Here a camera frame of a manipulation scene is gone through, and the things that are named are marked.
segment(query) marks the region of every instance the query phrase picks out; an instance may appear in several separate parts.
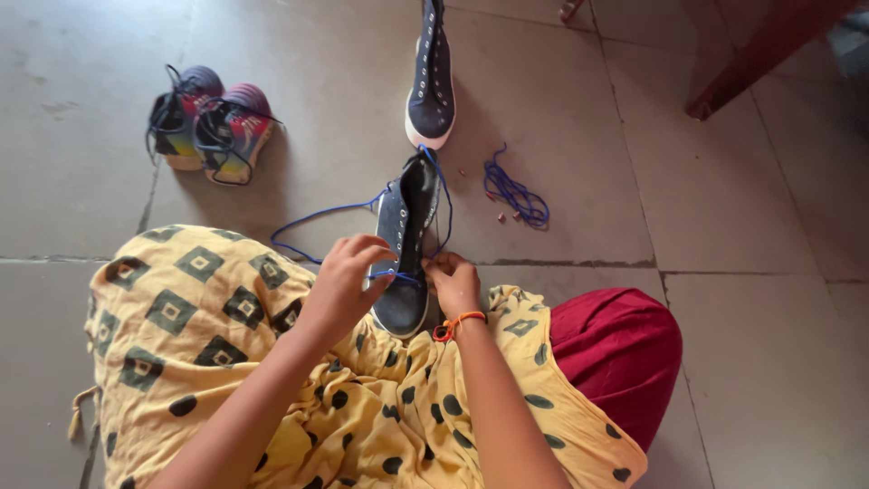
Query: shoelace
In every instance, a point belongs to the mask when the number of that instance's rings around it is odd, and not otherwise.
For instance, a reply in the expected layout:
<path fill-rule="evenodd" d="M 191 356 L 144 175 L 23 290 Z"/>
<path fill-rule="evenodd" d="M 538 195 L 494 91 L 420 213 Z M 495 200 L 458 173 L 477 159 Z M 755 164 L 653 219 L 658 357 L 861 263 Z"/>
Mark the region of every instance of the shoelace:
<path fill-rule="evenodd" d="M 166 117 L 169 116 L 169 100 L 175 97 L 184 96 L 199 88 L 199 85 L 197 85 L 192 79 L 182 81 L 181 73 L 178 73 L 175 66 L 172 66 L 171 64 L 166 65 L 166 72 L 169 73 L 169 79 L 172 80 L 172 91 L 164 96 L 163 106 L 151 116 L 148 129 L 145 130 L 145 149 L 148 151 L 148 156 L 151 158 L 151 164 L 154 166 L 157 166 L 157 162 L 154 160 L 156 154 L 156 132 L 166 121 Z M 150 142 L 150 137 L 152 136 L 154 137 L 153 150 L 151 149 Z"/>
<path fill-rule="evenodd" d="M 443 247 L 447 245 L 447 241 L 449 241 L 449 237 L 453 234 L 453 201 L 450 199 L 449 189 L 447 188 L 447 179 L 444 178 L 444 176 L 443 176 L 443 171 L 441 171 L 441 166 L 437 163 L 437 161 L 435 161 L 434 158 L 432 158 L 432 155 L 431 155 L 431 153 L 428 152 L 428 148 L 426 147 L 425 144 L 420 144 L 419 147 L 417 148 L 417 150 L 424 151 L 426 153 L 426 157 L 428 157 L 428 161 L 432 162 L 432 164 L 434 165 L 434 169 L 437 171 L 438 178 L 443 183 L 443 191 L 447 195 L 447 204 L 449 205 L 449 220 L 448 220 L 448 228 L 447 228 L 447 238 L 444 239 L 443 243 L 439 244 L 437 249 L 434 250 L 434 253 L 432 253 L 429 256 L 429 259 L 434 259 L 438 255 L 438 253 L 443 251 Z M 317 211 L 317 212 L 314 212 L 312 214 L 308 214 L 307 216 L 305 216 L 303 218 L 298 218 L 295 221 L 288 223 L 288 224 L 285 224 L 284 226 L 278 228 L 277 231 L 272 233 L 271 238 L 270 238 L 272 245 L 281 246 L 283 248 L 287 248 L 289 250 L 295 251 L 296 253 L 302 255 L 303 257 L 307 258 L 311 262 L 314 262 L 318 265 L 322 265 L 323 261 L 321 259 L 314 258 L 314 257 L 308 255 L 308 253 L 306 253 L 302 250 L 299 250 L 298 248 L 295 248 L 293 246 L 290 246 L 289 244 L 282 243 L 282 242 L 278 241 L 276 239 L 277 235 L 281 234 L 282 232 L 286 231 L 287 229 L 289 229 L 297 224 L 303 223 L 303 222 L 308 221 L 312 218 L 316 218 L 317 216 L 321 216 L 323 214 L 327 214 L 327 213 L 334 212 L 334 211 L 343 211 L 346 209 L 355 209 L 358 207 L 368 207 L 372 212 L 374 212 L 375 202 L 377 202 L 377 200 L 380 199 L 380 197 L 384 193 L 391 192 L 391 191 L 392 191 L 391 186 L 389 184 L 387 184 L 385 189 L 380 191 L 380 193 L 378 193 L 376 197 L 372 198 L 368 202 L 361 202 L 359 204 L 337 205 L 335 207 L 329 207 L 327 209 L 323 209 L 321 211 Z M 417 274 L 417 272 L 418 272 L 418 270 L 414 271 L 414 273 L 405 273 L 405 272 L 399 271 L 395 274 L 395 278 L 400 279 L 400 280 L 405 280 L 408 282 L 413 282 L 413 283 L 416 283 L 418 285 L 425 285 L 420 280 L 417 280 L 416 278 L 414 278 L 414 276 Z M 392 272 L 390 272 L 390 271 L 378 271 L 377 273 L 372 273 L 371 275 L 367 275 L 365 278 L 373 280 L 381 275 L 388 275 L 390 273 L 392 273 Z"/>
<path fill-rule="evenodd" d="M 235 114 L 238 111 L 244 109 L 245 111 L 248 111 L 248 112 L 250 112 L 254 115 L 257 115 L 259 117 L 264 117 L 264 118 L 273 120 L 280 125 L 283 125 L 283 122 L 275 119 L 274 117 L 267 116 L 265 114 L 261 114 L 260 112 L 254 111 L 244 104 L 239 104 L 238 102 L 233 102 L 231 100 L 224 100 L 222 97 L 209 98 L 208 100 L 206 100 L 205 102 L 203 102 L 199 106 L 199 111 L 197 112 L 197 116 L 199 117 L 199 119 L 201 121 L 202 130 L 205 131 L 205 133 L 208 134 L 212 139 L 214 139 L 217 142 L 217 145 L 221 149 L 221 151 L 215 151 L 215 157 L 217 154 L 222 154 L 224 156 L 223 161 L 218 163 L 216 168 L 212 169 L 215 171 L 215 174 L 214 174 L 214 176 L 212 176 L 212 179 L 215 182 L 217 182 L 218 184 L 244 186 L 244 185 L 250 184 L 250 182 L 254 179 L 254 167 L 250 164 L 250 162 L 248 161 L 247 158 L 243 157 L 238 151 L 235 150 L 235 148 L 232 147 L 232 144 L 228 144 L 228 143 L 223 142 L 223 138 L 218 135 L 219 130 L 215 126 L 214 120 L 212 119 L 212 117 L 203 117 L 202 116 L 202 114 L 206 111 L 216 111 L 217 108 L 220 107 L 221 104 L 226 104 L 231 108 L 229 114 L 227 114 L 228 116 L 231 116 L 231 117 L 236 117 Z M 247 165 L 249 177 L 248 177 L 248 180 L 246 182 L 230 182 L 230 181 L 226 181 L 226 180 L 221 180 L 217 177 L 217 175 L 220 174 L 220 172 L 222 171 L 223 166 L 229 161 L 229 158 L 230 158 L 229 154 L 230 153 L 236 155 L 238 157 L 238 159 L 242 160 L 244 162 L 244 164 Z"/>
<path fill-rule="evenodd" d="M 503 198 L 519 212 L 519 215 L 525 219 L 528 225 L 543 227 L 549 221 L 549 206 L 546 205 L 546 201 L 541 196 L 529 191 L 525 185 L 510 178 L 507 172 L 498 165 L 498 155 L 506 150 L 507 143 L 504 143 L 504 147 L 496 151 L 492 155 L 492 159 L 483 164 L 483 170 L 486 172 L 483 188 L 486 189 L 486 195 Z M 489 183 L 497 190 L 489 190 Z"/>

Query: yellow patterned fabric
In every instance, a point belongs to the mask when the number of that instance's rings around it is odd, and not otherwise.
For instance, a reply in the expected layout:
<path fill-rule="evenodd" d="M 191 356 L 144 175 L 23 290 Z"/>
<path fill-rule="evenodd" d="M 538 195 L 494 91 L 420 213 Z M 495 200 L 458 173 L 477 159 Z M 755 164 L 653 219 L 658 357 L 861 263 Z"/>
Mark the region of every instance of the yellow patterned fabric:
<path fill-rule="evenodd" d="M 91 282 L 85 325 L 106 487 L 146 487 L 293 326 L 315 279 L 224 230 L 173 225 L 121 248 Z M 543 297 L 503 285 L 489 299 L 488 325 L 571 484 L 632 485 L 646 456 L 559 371 Z M 367 315 L 310 373 L 250 487 L 346 486 L 482 487 L 455 343 L 421 333 L 403 345 Z"/>

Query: maroon cloth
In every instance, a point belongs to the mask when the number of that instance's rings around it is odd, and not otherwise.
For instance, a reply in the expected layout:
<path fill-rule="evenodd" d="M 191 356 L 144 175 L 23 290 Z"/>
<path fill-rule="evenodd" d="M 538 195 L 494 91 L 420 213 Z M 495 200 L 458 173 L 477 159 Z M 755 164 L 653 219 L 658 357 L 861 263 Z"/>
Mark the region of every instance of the maroon cloth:
<path fill-rule="evenodd" d="M 670 311 L 637 289 L 606 289 L 552 310 L 555 363 L 647 452 L 673 394 L 682 336 Z"/>

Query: red thread bracelet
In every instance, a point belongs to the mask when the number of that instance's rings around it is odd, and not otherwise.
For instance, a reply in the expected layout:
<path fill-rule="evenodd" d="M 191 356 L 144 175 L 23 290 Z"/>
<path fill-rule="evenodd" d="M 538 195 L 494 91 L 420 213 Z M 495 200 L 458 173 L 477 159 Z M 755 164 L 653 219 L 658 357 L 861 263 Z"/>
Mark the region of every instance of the red thread bracelet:
<path fill-rule="evenodd" d="M 448 342 L 450 339 L 453 338 L 453 330 L 455 329 L 455 327 L 457 325 L 461 325 L 461 321 L 463 319 L 468 318 L 477 318 L 485 321 L 486 315 L 479 311 L 465 312 L 464 314 L 461 314 L 458 318 L 452 321 L 447 320 L 443 322 L 443 325 L 435 326 L 434 330 L 432 331 L 432 338 L 434 339 L 434 341 L 440 341 L 442 343 Z"/>

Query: colorful sneaker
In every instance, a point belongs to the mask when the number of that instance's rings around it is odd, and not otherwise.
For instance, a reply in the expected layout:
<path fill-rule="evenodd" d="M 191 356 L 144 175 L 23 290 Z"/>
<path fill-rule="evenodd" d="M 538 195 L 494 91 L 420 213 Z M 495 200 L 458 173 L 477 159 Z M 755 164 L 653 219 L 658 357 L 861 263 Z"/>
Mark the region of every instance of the colorful sneaker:
<path fill-rule="evenodd" d="M 404 130 L 415 146 L 440 149 L 455 120 L 453 71 L 443 33 L 443 0 L 425 0 L 422 35 L 416 41 L 416 77 L 408 94 Z"/>
<path fill-rule="evenodd" d="M 371 313 L 377 325 L 397 338 L 413 336 L 428 311 L 422 236 L 435 219 L 441 193 L 436 163 L 437 154 L 432 150 L 413 155 L 380 199 L 375 233 L 386 239 L 398 259 L 371 266 L 372 275 L 396 272 Z"/>
<path fill-rule="evenodd" d="M 256 155 L 273 129 L 269 101 L 254 84 L 237 84 L 199 110 L 193 142 L 205 175 L 223 185 L 247 185 Z"/>
<path fill-rule="evenodd" d="M 180 75 L 166 65 L 172 79 L 172 91 L 154 102 L 145 133 L 145 146 L 154 162 L 161 154 L 166 164 L 176 170 L 201 170 L 202 160 L 193 147 L 193 120 L 199 106 L 212 97 L 223 95 L 223 84 L 217 74 L 205 66 L 193 66 Z M 150 138 L 154 138 L 151 149 Z"/>

